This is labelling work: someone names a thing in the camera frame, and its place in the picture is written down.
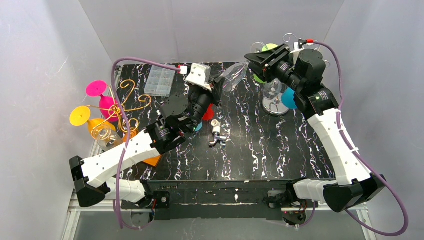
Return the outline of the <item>red wine glass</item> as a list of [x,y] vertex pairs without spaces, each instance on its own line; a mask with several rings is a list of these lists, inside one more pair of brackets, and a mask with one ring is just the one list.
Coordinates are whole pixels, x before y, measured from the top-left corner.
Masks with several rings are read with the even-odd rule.
[[213,104],[210,104],[209,107],[208,107],[208,109],[207,109],[207,111],[206,111],[206,113],[202,117],[202,120],[203,121],[210,121],[210,120],[213,119],[214,114],[215,114],[215,112],[214,112],[214,105]]

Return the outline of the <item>light blue wine glass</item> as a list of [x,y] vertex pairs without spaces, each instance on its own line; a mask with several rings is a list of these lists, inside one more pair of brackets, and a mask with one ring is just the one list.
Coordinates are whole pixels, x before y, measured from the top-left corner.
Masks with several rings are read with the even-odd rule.
[[198,125],[197,125],[197,127],[195,128],[195,132],[199,132],[201,129],[202,129],[202,127],[203,127],[203,123],[202,122],[200,122]]

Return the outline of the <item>clear wine glass gold rack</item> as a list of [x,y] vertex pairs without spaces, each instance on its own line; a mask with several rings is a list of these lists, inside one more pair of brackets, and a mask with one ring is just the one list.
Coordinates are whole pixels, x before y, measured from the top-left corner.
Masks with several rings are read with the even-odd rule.
[[249,68],[248,61],[242,61],[231,65],[219,78],[222,82],[222,90],[231,92],[246,77]]

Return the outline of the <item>pink wine glass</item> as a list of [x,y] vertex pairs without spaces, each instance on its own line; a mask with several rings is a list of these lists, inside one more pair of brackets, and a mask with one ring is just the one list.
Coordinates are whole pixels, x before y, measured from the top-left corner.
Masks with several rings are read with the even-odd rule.
[[86,87],[86,94],[89,97],[100,97],[98,107],[103,117],[111,123],[118,122],[118,115],[111,107],[116,104],[112,96],[105,96],[104,93],[109,89],[109,85],[103,80],[95,80]]

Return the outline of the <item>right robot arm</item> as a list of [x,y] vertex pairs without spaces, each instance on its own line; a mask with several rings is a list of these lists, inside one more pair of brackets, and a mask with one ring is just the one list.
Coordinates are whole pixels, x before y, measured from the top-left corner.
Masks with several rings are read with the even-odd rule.
[[319,137],[335,171],[334,181],[298,179],[288,183],[288,201],[320,202],[339,213],[371,200],[384,188],[381,177],[359,161],[342,125],[339,104],[322,84],[326,63],[319,51],[303,49],[294,55],[282,44],[248,53],[245,58],[261,80],[279,80],[294,91],[295,105]]

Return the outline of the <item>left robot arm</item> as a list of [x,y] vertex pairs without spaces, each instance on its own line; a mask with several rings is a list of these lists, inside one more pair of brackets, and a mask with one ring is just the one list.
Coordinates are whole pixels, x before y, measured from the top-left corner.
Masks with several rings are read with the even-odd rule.
[[160,108],[158,120],[135,137],[102,154],[69,160],[79,206],[92,207],[106,199],[149,205],[153,192],[146,181],[120,179],[121,171],[144,160],[159,157],[186,141],[211,104],[219,106],[223,88],[190,85],[187,95],[171,95]]

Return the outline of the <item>green wine glass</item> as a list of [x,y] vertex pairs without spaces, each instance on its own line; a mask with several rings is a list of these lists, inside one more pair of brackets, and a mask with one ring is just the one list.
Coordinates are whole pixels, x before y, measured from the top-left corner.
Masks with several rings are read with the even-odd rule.
[[[262,46],[262,48],[257,48],[254,50],[254,53],[266,52],[276,48],[278,45],[275,43],[267,43]],[[259,84],[265,84],[266,82],[261,80],[256,74],[253,74],[253,79]]]

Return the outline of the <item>blue wine glass silver rack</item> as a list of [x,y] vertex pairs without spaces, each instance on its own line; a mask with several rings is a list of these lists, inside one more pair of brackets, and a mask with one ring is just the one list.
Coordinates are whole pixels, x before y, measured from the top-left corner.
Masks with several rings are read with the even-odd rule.
[[295,110],[298,108],[295,103],[295,91],[290,87],[288,87],[282,94],[281,102],[286,108],[290,110]]

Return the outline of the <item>orange wooden rack base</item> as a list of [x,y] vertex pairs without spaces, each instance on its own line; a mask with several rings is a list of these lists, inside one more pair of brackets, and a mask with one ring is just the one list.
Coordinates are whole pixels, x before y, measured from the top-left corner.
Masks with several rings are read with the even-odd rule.
[[124,155],[123,165],[136,165],[145,163],[156,167],[162,157],[156,148],[151,147],[153,143],[150,135],[138,128],[131,127],[130,140]]

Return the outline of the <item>orange yellow wine glass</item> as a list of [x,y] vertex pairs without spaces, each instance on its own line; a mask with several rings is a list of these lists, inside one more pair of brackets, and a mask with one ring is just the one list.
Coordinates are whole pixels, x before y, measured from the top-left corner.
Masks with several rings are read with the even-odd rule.
[[102,130],[105,127],[116,131],[116,127],[106,119],[91,118],[91,110],[89,106],[76,107],[69,116],[69,122],[75,127],[80,127],[84,124],[87,124],[87,130],[91,136],[93,136],[95,131]]

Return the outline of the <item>clear plastic screw box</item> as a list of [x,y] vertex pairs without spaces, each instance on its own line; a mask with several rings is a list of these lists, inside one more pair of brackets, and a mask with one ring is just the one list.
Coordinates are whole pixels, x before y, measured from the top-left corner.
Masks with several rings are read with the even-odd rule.
[[175,74],[173,70],[152,66],[144,86],[144,93],[151,97],[169,97]]

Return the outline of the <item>aluminium front rail frame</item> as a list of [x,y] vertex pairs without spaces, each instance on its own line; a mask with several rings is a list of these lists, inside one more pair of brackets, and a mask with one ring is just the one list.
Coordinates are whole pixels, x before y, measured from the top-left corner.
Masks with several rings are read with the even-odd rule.
[[324,203],[287,199],[284,180],[150,181],[139,204],[111,196],[80,205],[73,196],[65,240],[374,240]]

